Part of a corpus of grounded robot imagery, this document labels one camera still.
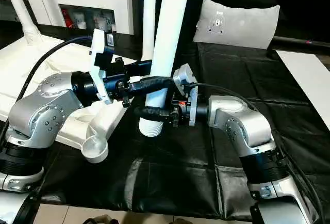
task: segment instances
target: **white curved pipe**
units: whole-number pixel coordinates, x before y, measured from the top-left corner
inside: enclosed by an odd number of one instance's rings
[[[32,22],[23,0],[11,0],[11,2],[23,26],[23,32],[27,42],[29,44],[40,42],[40,32]]]
[[[150,76],[171,76],[187,0],[162,0]],[[163,107],[166,89],[150,93],[145,105]],[[162,122],[140,118],[140,132],[149,137],[161,132]]]
[[[151,60],[155,45],[156,0],[143,0],[143,48],[142,59]]]

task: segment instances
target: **black table surface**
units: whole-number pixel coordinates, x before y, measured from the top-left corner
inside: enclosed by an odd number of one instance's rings
[[[2,24],[0,47],[22,36],[16,24],[10,23],[11,28]],[[61,39],[85,33],[39,28]],[[141,39],[115,37],[119,55],[141,57]],[[313,182],[330,220],[330,134],[276,52],[180,44],[174,68],[187,62],[199,82],[226,87],[255,103],[269,120],[276,142],[284,145]],[[201,87],[200,92],[206,97],[217,94]],[[135,98],[133,108],[143,103],[143,98]],[[158,137],[144,137],[133,108],[108,140],[109,155],[102,163],[89,164],[79,150],[58,142],[52,145],[41,191],[44,203],[250,220],[254,201],[240,160],[223,132],[205,123],[177,129],[164,125]]]

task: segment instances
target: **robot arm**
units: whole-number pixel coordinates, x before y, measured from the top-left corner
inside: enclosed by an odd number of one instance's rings
[[[136,113],[145,119],[174,126],[188,123],[188,120],[189,125],[194,126],[195,118],[207,117],[210,127],[227,134],[240,157],[251,197],[257,201],[250,208],[253,222],[312,224],[309,210],[289,173],[286,159],[276,147],[267,119],[234,96],[212,95],[207,104],[197,103],[197,87],[185,90],[196,82],[188,65],[175,71],[173,78],[180,94],[173,95],[169,110],[144,107],[136,109]]]
[[[96,60],[95,63],[105,71],[102,80],[109,97],[123,100],[124,107],[130,105],[129,99],[135,95],[175,84],[177,93],[173,95],[169,110],[144,107],[136,109],[136,113],[145,119],[167,121],[174,126],[185,120],[194,126],[196,118],[207,117],[210,127],[227,133],[240,156],[251,196],[257,200],[251,207],[254,223],[289,223],[287,215],[274,214],[274,210],[285,208],[290,210],[290,216],[294,214],[294,223],[312,224],[306,204],[288,173],[283,155],[275,145],[270,125],[261,113],[249,109],[244,101],[233,96],[214,95],[207,104],[197,103],[198,88],[187,87],[186,90],[185,87],[196,82],[189,65],[176,70],[173,79],[148,77],[130,83],[129,76],[149,73],[150,61],[130,65],[124,65],[120,59],[115,63],[104,63],[107,61]],[[7,143],[0,153],[2,219],[2,210],[8,210],[10,206],[12,210],[21,211],[26,202],[31,200],[29,194],[17,195],[9,191],[30,191],[42,178],[46,152],[68,115],[99,98],[98,89],[89,73],[58,73],[45,79],[33,94],[14,105],[9,114]],[[283,197],[290,197],[293,201],[278,201]],[[5,220],[14,223],[18,216],[19,213]]]
[[[227,133],[242,162],[251,197],[257,200],[250,209],[254,223],[312,224],[267,119],[233,96],[211,96],[208,106],[208,125]]]

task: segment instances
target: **white bracket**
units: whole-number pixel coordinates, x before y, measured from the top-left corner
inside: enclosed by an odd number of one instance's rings
[[[91,46],[91,67],[89,74],[91,75],[96,88],[98,90],[98,98],[105,104],[112,104],[113,100],[109,98],[107,90],[105,89],[103,78],[106,77],[106,72],[100,70],[100,67],[95,66],[96,54],[103,54],[105,47],[104,31],[100,29],[94,29],[93,41]]]

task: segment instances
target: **ribbed white cylinder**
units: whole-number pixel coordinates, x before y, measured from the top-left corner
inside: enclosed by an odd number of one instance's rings
[[[150,76],[171,76],[177,43],[187,0],[162,0]],[[163,107],[166,89],[147,95],[145,105]],[[140,118],[140,132],[149,137],[157,136],[162,122]]]
[[[151,60],[155,45],[156,0],[143,0],[143,48],[142,59]]]
[[[40,42],[40,32],[32,22],[23,0],[11,0],[11,2],[23,26],[24,36],[28,43]]]

